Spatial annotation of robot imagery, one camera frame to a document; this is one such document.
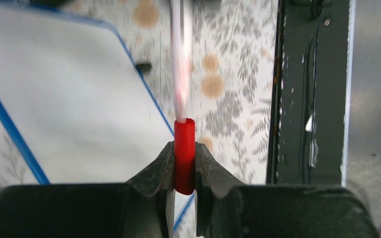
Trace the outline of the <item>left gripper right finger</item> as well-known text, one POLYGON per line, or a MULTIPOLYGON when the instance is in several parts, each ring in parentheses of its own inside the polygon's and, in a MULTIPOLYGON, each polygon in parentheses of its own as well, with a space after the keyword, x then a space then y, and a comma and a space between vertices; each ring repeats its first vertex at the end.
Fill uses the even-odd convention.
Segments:
POLYGON ((198 236, 242 237, 240 185, 243 183, 213 158, 206 145, 196 144, 195 215, 198 236))

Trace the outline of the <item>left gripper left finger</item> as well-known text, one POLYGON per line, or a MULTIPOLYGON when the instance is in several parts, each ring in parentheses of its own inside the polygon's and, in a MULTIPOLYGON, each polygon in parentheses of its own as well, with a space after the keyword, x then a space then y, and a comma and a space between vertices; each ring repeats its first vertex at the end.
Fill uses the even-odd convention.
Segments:
POLYGON ((168 142, 157 158, 126 185, 125 237, 172 238, 174 227, 174 145, 168 142))

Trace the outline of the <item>red marker cap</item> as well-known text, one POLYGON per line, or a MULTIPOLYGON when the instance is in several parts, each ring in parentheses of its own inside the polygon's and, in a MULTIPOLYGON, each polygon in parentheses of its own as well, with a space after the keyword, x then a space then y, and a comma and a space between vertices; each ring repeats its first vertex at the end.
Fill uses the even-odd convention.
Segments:
POLYGON ((191 195, 195 189, 195 122, 174 122, 175 190, 191 195))

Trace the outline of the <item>blue framed whiteboard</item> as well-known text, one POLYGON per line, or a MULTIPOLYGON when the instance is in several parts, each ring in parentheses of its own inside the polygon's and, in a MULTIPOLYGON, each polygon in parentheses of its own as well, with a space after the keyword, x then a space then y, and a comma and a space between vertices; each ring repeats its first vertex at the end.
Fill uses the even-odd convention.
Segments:
POLYGON ((0 192, 0 238, 125 238, 126 182, 173 141, 111 25, 2 1, 0 120, 39 182, 0 192))

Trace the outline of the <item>white marker pen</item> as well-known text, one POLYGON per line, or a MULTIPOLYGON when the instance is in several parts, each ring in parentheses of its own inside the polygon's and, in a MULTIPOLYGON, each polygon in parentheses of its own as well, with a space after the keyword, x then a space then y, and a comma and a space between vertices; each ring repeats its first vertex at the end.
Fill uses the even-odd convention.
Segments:
POLYGON ((191 81, 193 1, 170 1, 171 67, 176 121, 186 122, 191 81))

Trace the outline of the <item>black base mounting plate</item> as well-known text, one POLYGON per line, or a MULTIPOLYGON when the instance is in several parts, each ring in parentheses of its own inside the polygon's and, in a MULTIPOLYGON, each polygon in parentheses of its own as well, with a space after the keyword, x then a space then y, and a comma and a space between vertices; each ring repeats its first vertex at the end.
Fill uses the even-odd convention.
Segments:
POLYGON ((348 20, 348 0, 278 3, 269 184, 341 184, 348 20))

